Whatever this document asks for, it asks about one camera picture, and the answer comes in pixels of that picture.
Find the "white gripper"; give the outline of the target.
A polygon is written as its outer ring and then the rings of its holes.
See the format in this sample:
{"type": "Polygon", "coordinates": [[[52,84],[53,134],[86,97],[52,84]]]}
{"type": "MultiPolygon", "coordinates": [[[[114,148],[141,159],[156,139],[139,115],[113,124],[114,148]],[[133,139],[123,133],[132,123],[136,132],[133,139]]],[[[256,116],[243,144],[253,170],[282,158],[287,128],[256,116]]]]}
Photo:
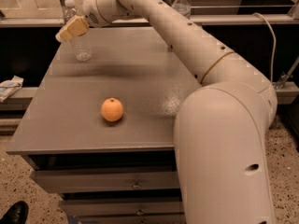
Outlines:
{"type": "Polygon", "coordinates": [[[89,31],[89,24],[92,27],[104,27],[109,25],[97,7],[97,0],[83,0],[82,10],[87,19],[75,15],[55,35],[58,42],[68,42],[74,37],[85,35],[89,31]]]}

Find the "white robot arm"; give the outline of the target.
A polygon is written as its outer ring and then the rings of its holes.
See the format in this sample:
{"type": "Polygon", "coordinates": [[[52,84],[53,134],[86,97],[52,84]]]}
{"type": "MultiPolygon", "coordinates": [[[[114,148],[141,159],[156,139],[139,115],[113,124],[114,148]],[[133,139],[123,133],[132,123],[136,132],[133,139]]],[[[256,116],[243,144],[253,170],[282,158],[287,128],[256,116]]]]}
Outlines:
{"type": "Polygon", "coordinates": [[[139,16],[201,85],[174,125],[187,224],[276,224],[264,138],[278,105],[272,83],[163,0],[84,0],[83,11],[63,26],[58,41],[139,16]]]}

